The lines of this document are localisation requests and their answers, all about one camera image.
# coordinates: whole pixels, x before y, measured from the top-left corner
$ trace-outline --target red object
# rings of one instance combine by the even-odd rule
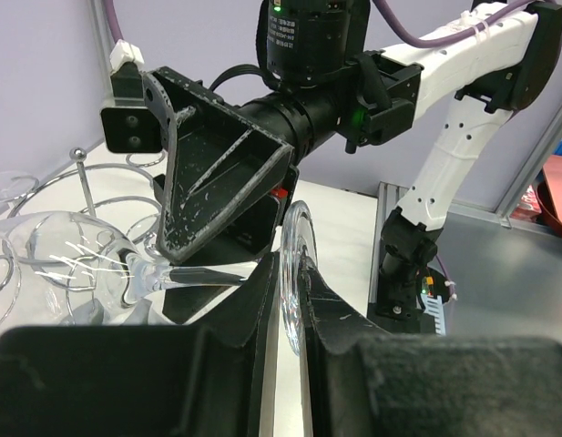
[[[554,213],[558,221],[562,223],[562,157],[550,157],[544,165],[544,175],[554,206]]]
[[[284,188],[275,188],[273,191],[271,191],[271,194],[275,197],[275,198],[287,198],[289,196],[289,191],[287,191]]]
[[[554,204],[550,197],[549,190],[546,183],[541,183],[537,187],[537,199],[539,200],[540,207],[542,208],[542,217],[546,224],[554,230],[560,237],[562,237],[562,222],[557,218],[554,211]]]
[[[532,187],[528,187],[511,217],[518,220],[536,221],[536,217],[541,213],[542,209],[539,207],[536,192]]]

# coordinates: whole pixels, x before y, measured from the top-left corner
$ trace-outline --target label sticker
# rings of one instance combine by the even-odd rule
[[[270,15],[268,40],[279,47],[294,48],[298,29],[296,20]]]

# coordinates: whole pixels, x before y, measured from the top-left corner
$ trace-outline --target wine glass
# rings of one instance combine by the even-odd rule
[[[106,222],[69,211],[42,212],[0,222],[18,263],[47,286],[66,293],[70,320],[102,308],[102,323],[123,323],[150,293],[197,286],[240,286],[251,266],[174,268],[147,261]]]
[[[279,287],[282,317],[289,343],[299,355],[302,336],[299,305],[299,268],[303,262],[317,265],[317,245],[311,212],[303,201],[294,202],[285,215],[281,232]]]
[[[77,306],[72,313],[66,292],[28,274],[6,233],[0,231],[0,334],[20,325],[97,324],[102,311],[96,305]]]
[[[127,231],[127,238],[131,241],[141,240],[144,253],[151,259],[163,259],[156,247],[159,219],[159,214],[152,214],[139,220]]]

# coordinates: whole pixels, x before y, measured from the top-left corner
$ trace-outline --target metal rod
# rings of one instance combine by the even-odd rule
[[[98,64],[105,88],[105,95],[112,96],[113,89],[110,83],[110,53],[115,46],[108,30],[104,6],[101,0],[90,0],[88,2],[90,13],[90,24],[97,46]]]
[[[87,202],[88,214],[92,217],[96,217],[97,211],[95,209],[95,202],[92,199],[92,192],[90,191],[90,186],[88,185],[87,171],[84,168],[84,161],[87,159],[87,152],[80,147],[74,148],[70,151],[70,158],[72,158],[72,160],[77,164],[84,199]]]
[[[84,170],[85,171],[95,171],[95,170],[105,170],[105,169],[111,169],[111,168],[114,169],[114,170],[119,169],[119,170],[126,170],[126,171],[131,171],[133,173],[137,173],[137,174],[141,175],[143,178],[145,178],[146,180],[148,180],[149,186],[153,188],[153,177],[147,171],[145,171],[142,168],[132,167],[128,164],[95,164],[94,166],[86,166],[84,168]],[[15,208],[13,208],[11,211],[9,211],[9,214],[7,215],[7,218],[10,219],[11,217],[18,216],[20,211],[22,210],[22,208],[25,205],[27,205],[27,202],[29,202],[32,198],[34,198],[36,195],[38,195],[39,193],[41,193],[42,191],[44,191],[48,187],[51,187],[52,185],[60,182],[61,180],[71,178],[71,177],[73,177],[74,175],[77,175],[77,174],[78,174],[78,170],[69,170],[62,175],[56,176],[55,178],[48,180],[45,184],[36,188],[33,192],[28,194],[25,198],[22,198],[21,200],[19,200],[19,202],[17,203]]]

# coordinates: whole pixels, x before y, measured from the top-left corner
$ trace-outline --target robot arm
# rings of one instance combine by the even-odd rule
[[[502,7],[505,5],[481,4],[425,39],[480,23]],[[550,10],[554,6],[536,7]],[[373,316],[388,330],[420,331],[422,312],[415,303],[417,281],[422,281],[421,270],[436,255],[435,242],[457,190],[497,130],[543,90],[549,76],[532,66],[543,65],[553,71],[554,57],[538,58],[542,52],[537,39],[545,37],[547,20],[538,19],[542,15],[534,12],[533,8],[515,12],[485,32],[444,49],[418,50],[400,45],[383,54],[424,67],[416,118],[442,96],[456,92],[442,133],[418,178],[383,227],[386,254],[380,265]],[[546,52],[557,57],[558,44],[557,40],[550,41]]]
[[[481,4],[473,12],[463,13],[425,39],[480,23],[504,5]],[[416,102],[415,119],[441,97],[452,94],[479,77],[516,66],[524,59],[537,24],[537,15],[520,11],[509,15],[485,32],[445,49],[416,49],[408,45],[386,48],[383,55],[403,64],[420,64],[424,70]],[[403,216],[414,225],[423,223],[426,230],[444,225],[456,191],[479,158],[487,142],[513,115],[513,111],[495,109],[487,112],[487,102],[465,97],[454,100],[443,132],[434,144],[418,179],[399,203]]]
[[[480,24],[506,7],[476,2],[473,13],[426,38]],[[257,54],[274,92],[243,107],[167,67],[139,73],[134,62],[119,66],[111,77],[114,105],[101,113],[107,147],[168,151],[156,197],[163,204],[158,246],[170,262],[238,262],[242,251],[259,258],[291,203],[303,158],[335,133],[346,138],[348,153],[384,144],[456,93],[414,189],[383,230],[388,253],[376,312],[415,319],[416,273],[436,253],[456,191],[489,139],[537,98],[554,70],[562,6],[535,2],[444,48],[363,52],[369,13],[369,0],[263,0]],[[393,314],[394,307],[403,310]]]

